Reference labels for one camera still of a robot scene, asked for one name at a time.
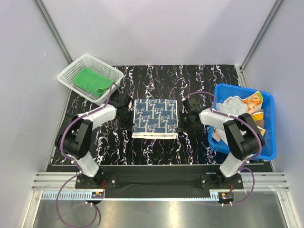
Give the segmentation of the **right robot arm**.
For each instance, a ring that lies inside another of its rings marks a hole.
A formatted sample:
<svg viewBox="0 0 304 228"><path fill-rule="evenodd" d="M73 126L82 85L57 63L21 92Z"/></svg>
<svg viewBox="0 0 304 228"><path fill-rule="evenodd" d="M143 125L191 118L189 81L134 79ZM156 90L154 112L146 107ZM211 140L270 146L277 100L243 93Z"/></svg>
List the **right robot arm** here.
<svg viewBox="0 0 304 228"><path fill-rule="evenodd" d="M228 188L245 164L259 155L265 140L252 116L226 114L214 108L203 108L194 98L183 98L184 113L180 113L179 131L188 131L195 124L212 126L225 133L230 153L210 178L215 187Z"/></svg>

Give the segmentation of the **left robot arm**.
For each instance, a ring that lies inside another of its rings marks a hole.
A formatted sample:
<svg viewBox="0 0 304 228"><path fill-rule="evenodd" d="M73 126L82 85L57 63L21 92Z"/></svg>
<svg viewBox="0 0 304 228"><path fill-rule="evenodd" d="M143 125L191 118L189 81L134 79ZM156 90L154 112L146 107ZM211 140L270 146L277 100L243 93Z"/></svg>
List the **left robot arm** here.
<svg viewBox="0 0 304 228"><path fill-rule="evenodd" d="M117 120L123 130L132 131L133 99L120 93L114 101L107 99L105 104L85 113L66 114L55 139L55 146L61 154L74 162L79 169L79 184L85 188L100 188L106 180L102 168L94 161L89 152L92 132L102 124Z"/></svg>

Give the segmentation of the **blue white patterned towel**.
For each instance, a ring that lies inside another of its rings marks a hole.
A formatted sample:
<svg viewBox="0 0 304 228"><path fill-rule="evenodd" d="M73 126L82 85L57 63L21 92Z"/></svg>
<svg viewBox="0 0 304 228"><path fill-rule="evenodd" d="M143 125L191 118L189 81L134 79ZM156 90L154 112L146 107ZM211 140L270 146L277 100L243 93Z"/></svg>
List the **blue white patterned towel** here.
<svg viewBox="0 0 304 228"><path fill-rule="evenodd" d="M174 140L178 137L177 100L136 99L133 133L135 139Z"/></svg>

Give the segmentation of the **green microfiber towel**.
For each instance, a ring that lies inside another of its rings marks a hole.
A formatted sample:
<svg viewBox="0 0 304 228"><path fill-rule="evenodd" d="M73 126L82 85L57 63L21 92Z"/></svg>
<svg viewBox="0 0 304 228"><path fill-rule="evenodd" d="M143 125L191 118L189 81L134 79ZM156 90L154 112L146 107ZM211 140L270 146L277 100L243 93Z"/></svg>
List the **green microfiber towel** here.
<svg viewBox="0 0 304 228"><path fill-rule="evenodd" d="M72 80L73 84L81 89L101 97L109 88L113 80L94 72L93 70L85 67L83 68Z"/></svg>

